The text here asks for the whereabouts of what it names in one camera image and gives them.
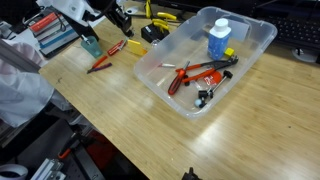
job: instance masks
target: red tool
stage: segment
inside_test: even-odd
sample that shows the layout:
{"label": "red tool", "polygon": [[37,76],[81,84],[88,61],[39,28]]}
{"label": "red tool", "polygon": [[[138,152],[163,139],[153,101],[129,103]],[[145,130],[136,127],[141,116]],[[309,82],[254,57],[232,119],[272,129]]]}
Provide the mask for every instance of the red tool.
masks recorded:
{"label": "red tool", "polygon": [[170,87],[169,87],[169,90],[168,90],[168,94],[169,95],[174,95],[174,93],[177,92],[178,88],[180,87],[180,84],[182,82],[182,79],[184,78],[184,75],[186,75],[186,72],[187,72],[187,67],[189,65],[190,61],[188,61],[183,69],[181,69],[179,72],[178,72],[178,75],[176,76],[176,78],[174,78],[174,80],[172,81]]}
{"label": "red tool", "polygon": [[186,83],[186,82],[189,82],[192,80],[197,80],[201,77],[209,76],[209,75],[213,74],[218,69],[226,68],[228,66],[237,64],[238,61],[239,61],[239,58],[237,56],[231,56],[228,60],[217,60],[217,61],[211,61],[211,62],[207,62],[207,63],[195,64],[195,65],[189,66],[186,70],[192,70],[192,69],[196,69],[196,68],[204,67],[204,66],[209,66],[212,68],[208,69],[200,74],[197,74],[195,76],[185,78],[182,80],[182,82]]}

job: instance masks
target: table surface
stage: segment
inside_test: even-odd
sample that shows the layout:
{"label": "table surface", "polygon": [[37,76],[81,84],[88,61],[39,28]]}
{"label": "table surface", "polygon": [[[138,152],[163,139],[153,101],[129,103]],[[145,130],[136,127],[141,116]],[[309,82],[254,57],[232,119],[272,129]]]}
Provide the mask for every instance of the table surface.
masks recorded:
{"label": "table surface", "polygon": [[[139,34],[150,20],[132,23],[133,39],[150,48]],[[95,31],[105,50],[124,38],[107,20]],[[139,59],[125,47],[108,58],[112,67],[88,75],[95,59],[77,40],[40,74],[150,179],[181,179],[189,167],[202,179],[320,178],[319,66],[272,44],[207,115],[190,121],[137,79]]]}

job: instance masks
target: green object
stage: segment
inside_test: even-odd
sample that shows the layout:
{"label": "green object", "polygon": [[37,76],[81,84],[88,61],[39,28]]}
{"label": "green object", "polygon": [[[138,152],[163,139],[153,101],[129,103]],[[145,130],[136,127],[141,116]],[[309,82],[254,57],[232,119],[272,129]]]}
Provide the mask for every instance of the green object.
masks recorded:
{"label": "green object", "polygon": [[81,46],[95,58],[102,55],[102,50],[94,36],[88,36],[87,38],[83,39],[81,41]]}

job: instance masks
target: computer keyboard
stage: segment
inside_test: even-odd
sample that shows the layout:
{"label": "computer keyboard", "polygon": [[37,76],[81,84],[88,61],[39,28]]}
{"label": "computer keyboard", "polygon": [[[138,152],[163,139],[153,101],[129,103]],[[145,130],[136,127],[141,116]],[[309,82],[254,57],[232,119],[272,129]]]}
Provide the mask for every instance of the computer keyboard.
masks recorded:
{"label": "computer keyboard", "polygon": [[263,20],[277,27],[276,42],[288,44],[295,48],[320,51],[320,21],[310,22],[272,16],[263,18]]}

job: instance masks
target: wire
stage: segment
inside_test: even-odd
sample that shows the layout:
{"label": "wire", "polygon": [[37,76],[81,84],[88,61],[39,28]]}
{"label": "wire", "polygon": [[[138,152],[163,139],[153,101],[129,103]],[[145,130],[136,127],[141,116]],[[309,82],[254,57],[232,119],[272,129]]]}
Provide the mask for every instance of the wire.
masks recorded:
{"label": "wire", "polygon": [[11,36],[12,33],[13,33],[13,31],[11,31],[11,32],[9,33],[9,35],[8,35],[7,37],[5,37],[4,39],[8,39],[8,38]]}
{"label": "wire", "polygon": [[317,5],[318,5],[318,2],[319,2],[319,0],[316,0],[316,3],[314,4],[311,12],[309,13],[309,16],[308,16],[308,18],[307,18],[308,21],[309,21],[310,18],[312,17],[312,15],[313,15],[313,13],[314,13],[314,10],[316,9],[316,7],[317,7]]}

